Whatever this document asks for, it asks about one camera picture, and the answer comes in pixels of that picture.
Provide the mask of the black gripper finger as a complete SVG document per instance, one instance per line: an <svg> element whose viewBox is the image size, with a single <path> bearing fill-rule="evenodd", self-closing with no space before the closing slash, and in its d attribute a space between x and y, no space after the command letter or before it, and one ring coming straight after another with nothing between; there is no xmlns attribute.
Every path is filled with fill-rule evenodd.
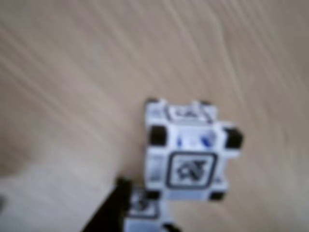
<svg viewBox="0 0 309 232"><path fill-rule="evenodd" d="M83 227L83 232L122 232L130 207L132 181L118 177L102 204Z"/></svg>

